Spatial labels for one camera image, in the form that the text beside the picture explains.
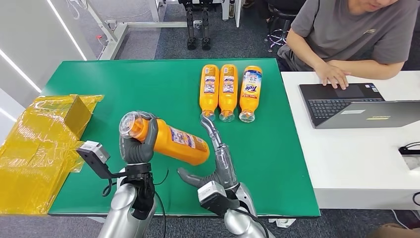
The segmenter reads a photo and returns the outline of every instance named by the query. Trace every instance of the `laptop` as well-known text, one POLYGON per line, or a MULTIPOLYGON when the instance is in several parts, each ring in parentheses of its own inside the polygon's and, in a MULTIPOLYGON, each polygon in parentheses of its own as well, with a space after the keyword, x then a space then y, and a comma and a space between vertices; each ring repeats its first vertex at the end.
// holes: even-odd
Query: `laptop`
POLYGON ((401 127, 420 120, 420 101, 385 101, 373 83, 299 88, 317 129, 401 127))

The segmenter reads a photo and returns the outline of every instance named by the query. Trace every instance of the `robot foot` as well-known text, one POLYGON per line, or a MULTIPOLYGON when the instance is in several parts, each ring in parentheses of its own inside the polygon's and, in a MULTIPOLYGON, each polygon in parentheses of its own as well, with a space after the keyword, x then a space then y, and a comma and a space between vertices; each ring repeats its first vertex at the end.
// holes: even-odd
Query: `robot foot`
POLYGON ((195 37, 188 38, 187 49, 195 50, 196 48, 197 48, 196 38, 195 37))
POLYGON ((205 50, 205 51, 210 50, 210 48, 211 48, 211 44, 210 44, 210 37, 203 38, 203 41, 202 41, 202 48, 203 48, 203 50, 205 50))

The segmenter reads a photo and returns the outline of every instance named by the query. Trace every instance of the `gray carpet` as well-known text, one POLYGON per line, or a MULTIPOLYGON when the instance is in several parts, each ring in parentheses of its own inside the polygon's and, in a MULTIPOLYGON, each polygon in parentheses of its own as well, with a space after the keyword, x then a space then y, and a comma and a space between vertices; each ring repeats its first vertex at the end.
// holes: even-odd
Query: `gray carpet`
MULTIPOLYGON (((145 0, 91 0, 98 12, 109 16, 130 16, 147 11, 145 0)), ((94 53, 99 55, 102 46, 95 38, 102 34, 93 18, 80 10, 80 26, 94 53)), ((117 59, 193 59, 193 58, 261 58, 274 57, 268 53, 263 41, 266 28, 254 9, 245 10, 241 27, 234 20, 221 20, 221 9, 210 12, 212 49, 203 51, 201 40, 194 51, 186 49, 186 29, 134 29, 130 30, 117 55, 117 59)), ((184 21, 181 5, 169 5, 165 21, 184 21)), ((151 21, 149 13, 125 21, 151 21)), ((420 70, 420 26, 416 26, 410 59, 405 70, 420 70)), ((201 32, 196 31, 198 38, 201 32)), ((322 210, 316 219, 299 219, 290 228, 277 228, 263 222, 278 238, 364 238, 372 230, 386 223, 395 223, 391 211, 386 210, 322 210)), ((411 211, 397 211, 400 220, 410 228, 420 227, 411 211)), ((0 238, 95 238, 101 223, 86 217, 26 217, 0 216, 0 238)), ((162 218, 153 218, 148 238, 162 237, 162 218)), ((233 237, 224 227, 222 219, 168 218, 168 238, 228 238, 233 237)))
MULTIPOLYGON (((165 21, 185 21, 185 10, 181 5, 169 5, 166 8, 165 21)), ((194 19, 201 20, 201 13, 194 12, 194 19)), ((266 58, 268 53, 264 42, 266 26, 257 18, 253 9, 244 10, 241 24, 236 28, 234 19, 221 20, 221 7, 217 12, 209 12, 209 35, 211 50, 203 51, 201 46, 202 31, 195 31, 197 49, 188 51, 187 29, 167 28, 160 32, 155 59, 201 59, 201 58, 266 58)))
MULTIPOLYGON (((92 6, 101 15, 103 20, 117 19, 124 22, 147 22, 153 21, 149 5, 146 0, 90 0, 92 6)), ((97 35, 105 35, 88 11, 77 6, 80 12, 79 26, 94 54, 99 56, 102 45, 96 39, 97 35)), ((159 9, 159 15, 163 18, 166 6, 159 9)), ((120 50, 116 56, 118 60, 153 60, 156 47, 158 46, 160 29, 129 29, 120 50)))
MULTIPOLYGON (((278 238, 365 238, 382 224, 395 223, 391 211, 322 210, 316 219, 299 219, 288 229, 263 219, 278 238)), ((410 211, 397 211, 409 227, 418 227, 410 211)), ((1 238, 95 238, 102 225, 84 217, 0 217, 1 238)), ((162 237, 162 218, 153 218, 147 238, 162 237)), ((167 218, 167 238, 233 238, 222 219, 167 218)))

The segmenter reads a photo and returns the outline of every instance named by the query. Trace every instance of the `bottle cap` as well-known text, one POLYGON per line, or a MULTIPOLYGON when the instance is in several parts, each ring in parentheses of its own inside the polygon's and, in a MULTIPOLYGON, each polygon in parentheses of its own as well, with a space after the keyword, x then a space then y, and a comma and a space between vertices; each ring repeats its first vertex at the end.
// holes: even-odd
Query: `bottle cap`
POLYGON ((220 113, 219 119, 223 122, 231 122, 235 119, 235 115, 233 114, 233 111, 224 110, 220 113))
POLYGON ((211 121, 214 121, 214 119, 216 119, 216 115, 214 115, 213 111, 210 110, 204 110, 201 115, 207 117, 208 119, 210 119, 211 121))
POLYGON ((239 114, 239 119, 243 122, 253 122, 255 120, 255 114, 251 111, 244 110, 239 114))
POLYGON ((137 137, 143 129, 143 120, 138 112, 125 114, 119 123, 119 133, 124 138, 137 137))

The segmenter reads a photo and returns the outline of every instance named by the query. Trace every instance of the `bottle label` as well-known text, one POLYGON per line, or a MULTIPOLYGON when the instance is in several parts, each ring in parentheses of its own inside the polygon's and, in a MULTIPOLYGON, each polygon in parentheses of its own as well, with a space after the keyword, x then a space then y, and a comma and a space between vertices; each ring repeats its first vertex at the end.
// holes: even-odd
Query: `bottle label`
POLYGON ((201 151, 206 151, 206 147, 204 145, 204 141, 196 136, 190 135, 185 133, 181 130, 175 129, 173 127, 169 127, 172 135, 172 141, 176 142, 181 145, 186 145, 193 149, 198 149, 201 151))
POLYGON ((206 67, 204 70, 204 93, 214 93, 214 83, 216 81, 216 68, 206 67))
POLYGON ((214 93, 214 82, 216 77, 205 76, 204 77, 204 93, 214 93))
POLYGON ((223 77, 223 92, 224 93, 233 93, 233 76, 224 76, 223 77))
POLYGON ((256 70, 247 70, 244 74, 244 94, 243 98, 258 98, 258 92, 261 88, 262 75, 256 70))

